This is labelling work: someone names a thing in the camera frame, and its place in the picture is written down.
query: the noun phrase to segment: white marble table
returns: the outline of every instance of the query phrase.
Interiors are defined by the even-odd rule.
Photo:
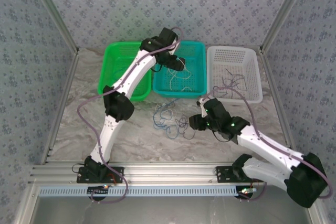
[[[49,161],[84,160],[96,144],[93,132],[77,115],[77,106],[97,94],[97,84],[103,52],[88,49],[79,50],[79,61],[70,89],[60,128]],[[252,104],[260,131],[281,144],[286,144],[270,92],[266,74],[259,61],[264,99],[260,104]],[[221,143],[211,131],[196,131],[192,140],[179,136],[172,140],[164,130],[153,127],[153,113],[158,103],[168,103],[173,99],[163,98],[153,91],[143,101],[134,103],[135,111],[126,121],[113,146],[113,161],[234,161],[242,153],[252,154],[244,147],[232,142]],[[245,105],[225,105],[232,116],[241,116],[251,121]],[[199,114],[196,100],[180,99],[176,102],[177,117],[182,114]],[[104,122],[103,99],[97,99],[82,109],[82,114],[100,132]],[[186,133],[189,137],[192,129]]]

